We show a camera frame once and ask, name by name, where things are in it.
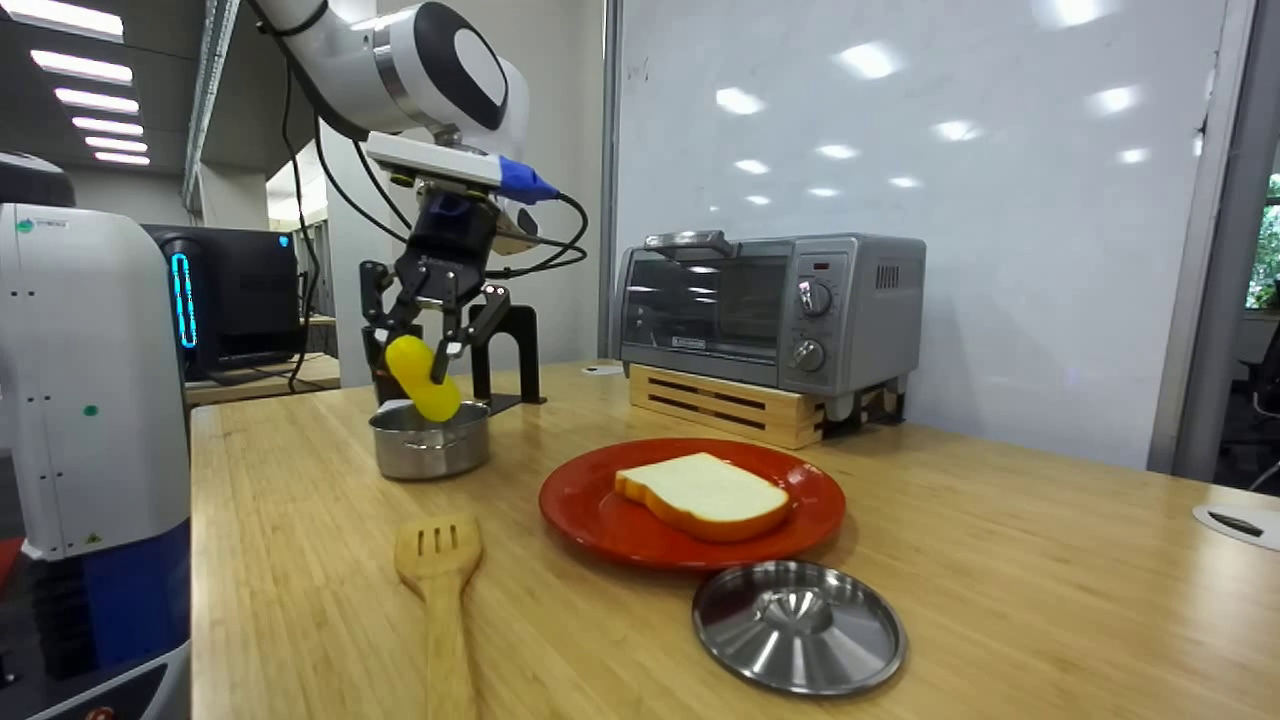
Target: bread slice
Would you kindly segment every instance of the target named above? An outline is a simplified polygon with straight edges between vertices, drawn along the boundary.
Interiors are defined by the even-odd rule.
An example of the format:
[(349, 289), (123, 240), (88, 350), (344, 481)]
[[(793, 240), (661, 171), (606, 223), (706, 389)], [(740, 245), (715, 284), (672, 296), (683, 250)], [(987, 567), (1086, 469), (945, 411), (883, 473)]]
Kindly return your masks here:
[(789, 517), (789, 494), (711, 453), (619, 469), (613, 487), (694, 542), (752, 542)]

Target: toaster oven knob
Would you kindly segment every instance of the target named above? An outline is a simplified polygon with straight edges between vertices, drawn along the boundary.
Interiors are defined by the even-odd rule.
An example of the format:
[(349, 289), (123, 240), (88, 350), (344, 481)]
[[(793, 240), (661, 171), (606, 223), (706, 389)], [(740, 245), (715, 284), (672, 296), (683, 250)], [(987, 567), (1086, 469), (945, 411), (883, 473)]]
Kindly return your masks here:
[(823, 281), (798, 281), (796, 300), (802, 318), (823, 318), (832, 310), (832, 289)]
[(820, 371), (827, 365), (827, 350), (820, 341), (796, 346), (796, 371)]

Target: ceiling light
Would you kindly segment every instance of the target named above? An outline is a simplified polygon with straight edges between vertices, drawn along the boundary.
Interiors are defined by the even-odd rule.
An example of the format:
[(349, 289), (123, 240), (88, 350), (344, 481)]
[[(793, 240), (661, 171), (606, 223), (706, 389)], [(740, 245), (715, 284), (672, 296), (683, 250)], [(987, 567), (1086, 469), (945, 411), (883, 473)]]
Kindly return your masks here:
[(54, 90), (53, 95), (65, 101), (65, 104), (77, 104), (77, 107), (137, 115), (137, 101), (131, 95), (105, 95), (105, 92), (77, 92), (77, 90)]
[(54, 0), (0, 0), (0, 10), (37, 30), (95, 38), (95, 40), (123, 40), (123, 21), (95, 10), (54, 4)]
[(119, 125), (119, 119), (95, 119), (95, 115), (72, 115), (77, 129), (84, 134), (106, 134), (106, 135), (142, 135), (141, 125)]
[(149, 158), (149, 143), (141, 140), (119, 140), (119, 135), (84, 135), (88, 148), (113, 148), (113, 152), (141, 152)]
[(150, 163), (149, 158), (129, 158), (129, 152), (93, 152), (93, 158), (105, 162), (105, 163), (137, 163), (137, 167)]
[(79, 78), (79, 80), (101, 80), (101, 84), (131, 84), (131, 69), (129, 63), (65, 56), (65, 53), (44, 53), (44, 50), (31, 50), (31, 60), (53, 78)]

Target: wooden table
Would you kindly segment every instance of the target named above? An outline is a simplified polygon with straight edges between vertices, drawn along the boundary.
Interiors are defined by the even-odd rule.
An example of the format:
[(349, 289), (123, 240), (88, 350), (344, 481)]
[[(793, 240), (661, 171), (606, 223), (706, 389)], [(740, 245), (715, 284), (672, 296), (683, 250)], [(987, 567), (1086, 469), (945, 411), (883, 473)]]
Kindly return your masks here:
[(183, 398), (186, 406), (241, 406), (241, 402), (264, 402), (264, 398), (325, 392), (325, 389), (341, 389), (344, 379), (335, 356), (306, 354), (305, 368), (297, 371), (297, 389), (286, 389), (293, 365), (297, 361), (272, 365), (272, 368), (247, 368), (244, 379), (186, 379)]
[(793, 702), (705, 657), (690, 578), (568, 552), (537, 510), (568, 456), (715, 433), (627, 408), (619, 376), (551, 368), (544, 392), (449, 483), (376, 478), (367, 392), (201, 408), (197, 720), (423, 718), (431, 657), (393, 563), (420, 511), (484, 519), (467, 631), (493, 720), (1280, 718), (1280, 552), (1191, 519), (1275, 501), (913, 427), (796, 453), (849, 498), (816, 561), (878, 588), (913, 653), (869, 698)]

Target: metal pot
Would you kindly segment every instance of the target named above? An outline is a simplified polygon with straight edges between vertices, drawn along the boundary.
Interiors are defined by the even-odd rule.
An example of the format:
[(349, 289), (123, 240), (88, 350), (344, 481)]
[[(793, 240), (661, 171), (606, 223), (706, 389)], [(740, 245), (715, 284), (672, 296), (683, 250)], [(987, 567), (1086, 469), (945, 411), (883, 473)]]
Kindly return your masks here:
[(407, 402), (393, 402), (373, 411), (367, 427), (385, 481), (445, 481), (488, 460), (488, 411), (476, 406), (449, 426), (426, 426)]

